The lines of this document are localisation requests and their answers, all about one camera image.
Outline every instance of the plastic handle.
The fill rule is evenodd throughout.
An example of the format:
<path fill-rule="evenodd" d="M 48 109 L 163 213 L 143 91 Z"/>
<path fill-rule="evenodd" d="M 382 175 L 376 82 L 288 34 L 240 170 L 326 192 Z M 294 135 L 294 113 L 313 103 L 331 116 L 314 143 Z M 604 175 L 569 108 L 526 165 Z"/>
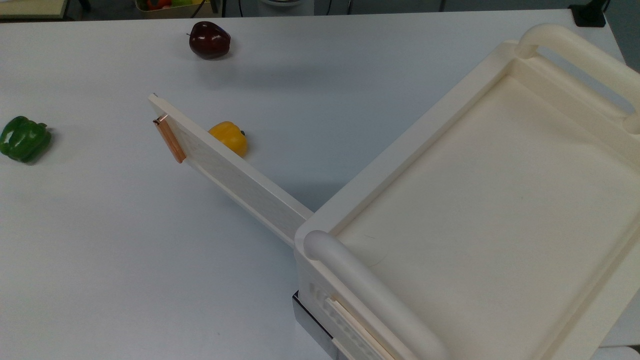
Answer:
<path fill-rule="evenodd" d="M 324 231 L 312 231 L 303 248 L 306 257 L 322 262 L 419 359 L 449 358 L 440 338 L 338 239 Z"/>
<path fill-rule="evenodd" d="M 515 54 L 518 58 L 529 59 L 536 54 L 539 45 L 555 51 L 630 102 L 636 112 L 624 120 L 623 126 L 630 133 L 640 133 L 640 74 L 556 24 L 541 24 L 527 30 L 516 46 Z"/>

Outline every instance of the cream plastic tray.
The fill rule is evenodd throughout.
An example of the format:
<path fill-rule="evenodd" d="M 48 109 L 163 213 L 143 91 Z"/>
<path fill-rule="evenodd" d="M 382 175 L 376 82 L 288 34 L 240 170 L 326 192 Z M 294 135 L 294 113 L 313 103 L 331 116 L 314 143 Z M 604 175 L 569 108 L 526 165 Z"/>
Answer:
<path fill-rule="evenodd" d="M 348 356 L 589 359 L 640 288 L 640 120 L 538 45 L 640 108 L 639 74 L 536 26 L 315 214 L 150 99 L 194 167 L 285 241 L 298 229 L 300 300 Z"/>

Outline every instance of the yellow bell pepper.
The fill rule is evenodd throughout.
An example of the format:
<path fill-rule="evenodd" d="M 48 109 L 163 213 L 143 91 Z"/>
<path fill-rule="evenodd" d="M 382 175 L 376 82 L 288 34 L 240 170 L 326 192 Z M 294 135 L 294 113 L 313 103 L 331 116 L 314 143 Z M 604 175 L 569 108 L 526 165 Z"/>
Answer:
<path fill-rule="evenodd" d="M 209 129 L 209 134 L 225 144 L 240 157 L 246 154 L 247 143 L 244 131 L 231 121 L 223 121 Z"/>

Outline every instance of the table surface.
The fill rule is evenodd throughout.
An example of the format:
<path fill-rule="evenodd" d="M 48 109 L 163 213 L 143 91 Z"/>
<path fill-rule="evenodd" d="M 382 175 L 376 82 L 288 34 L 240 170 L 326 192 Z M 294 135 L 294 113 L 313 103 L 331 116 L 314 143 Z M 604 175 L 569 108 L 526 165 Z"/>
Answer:
<path fill-rule="evenodd" d="M 62 19 L 68 0 L 11 0 L 0 3 L 0 19 Z"/>
<path fill-rule="evenodd" d="M 216 19 L 218 61 L 189 50 L 194 22 L 0 24 L 0 122 L 54 134 L 35 165 L 0 158 L 3 359 L 328 359 L 293 316 L 292 250 L 173 160 L 152 92 L 239 124 L 246 160 L 316 210 L 533 25 L 622 59 L 567 10 Z"/>

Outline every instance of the red apple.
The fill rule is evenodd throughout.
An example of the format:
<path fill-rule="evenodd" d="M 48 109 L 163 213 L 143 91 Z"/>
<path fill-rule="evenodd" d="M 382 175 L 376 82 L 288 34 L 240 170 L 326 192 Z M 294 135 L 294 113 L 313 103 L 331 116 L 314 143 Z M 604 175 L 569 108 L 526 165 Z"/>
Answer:
<path fill-rule="evenodd" d="M 189 47 L 199 57 L 210 60 L 229 52 L 231 37 L 218 25 L 200 21 L 193 26 L 189 35 Z"/>

